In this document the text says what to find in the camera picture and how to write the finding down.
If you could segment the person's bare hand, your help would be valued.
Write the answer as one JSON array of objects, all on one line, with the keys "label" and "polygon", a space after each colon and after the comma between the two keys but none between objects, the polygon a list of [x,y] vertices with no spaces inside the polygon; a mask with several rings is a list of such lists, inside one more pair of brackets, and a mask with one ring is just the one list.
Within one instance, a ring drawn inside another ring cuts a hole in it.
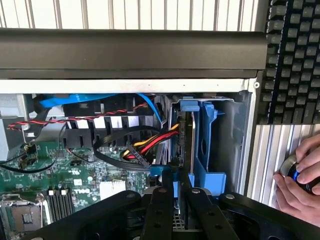
[{"label": "person's bare hand", "polygon": [[273,176],[277,189],[276,208],[305,222],[320,226],[320,184],[304,191],[299,184],[308,184],[320,177],[320,136],[305,139],[295,150],[297,182],[281,174]]}]

